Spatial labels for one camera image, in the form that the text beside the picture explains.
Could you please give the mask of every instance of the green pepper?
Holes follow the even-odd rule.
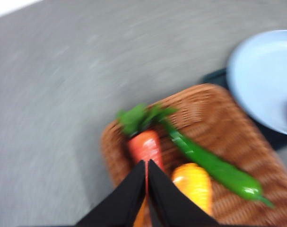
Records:
[[[182,135],[166,117],[159,118],[158,121],[169,133],[172,142],[188,159],[203,167],[209,175],[230,191],[244,199],[259,200],[271,208],[274,207],[274,204],[263,196],[261,184],[255,178]]]

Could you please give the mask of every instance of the wicker basket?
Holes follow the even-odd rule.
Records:
[[[252,121],[221,87],[203,84],[160,101],[179,111],[171,120],[188,137],[257,178],[264,194],[275,205],[246,201],[212,180],[213,216],[223,224],[276,225],[287,227],[287,171]],[[189,160],[172,144],[161,126],[154,128],[161,138],[166,173]],[[115,185],[130,172],[133,161],[117,122],[102,134],[102,151]],[[144,226],[151,226],[147,215]]]

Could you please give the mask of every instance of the yellow vegetable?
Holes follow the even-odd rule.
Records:
[[[176,168],[172,175],[176,187],[207,214],[211,212],[211,182],[208,173],[195,163]]]

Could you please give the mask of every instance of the gray floor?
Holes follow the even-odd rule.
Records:
[[[117,110],[196,84],[273,29],[287,0],[58,0],[1,17],[0,227],[75,223],[113,188],[99,138]]]

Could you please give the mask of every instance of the light blue plate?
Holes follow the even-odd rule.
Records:
[[[240,44],[229,59],[227,83],[251,117],[287,134],[287,30],[261,33]]]

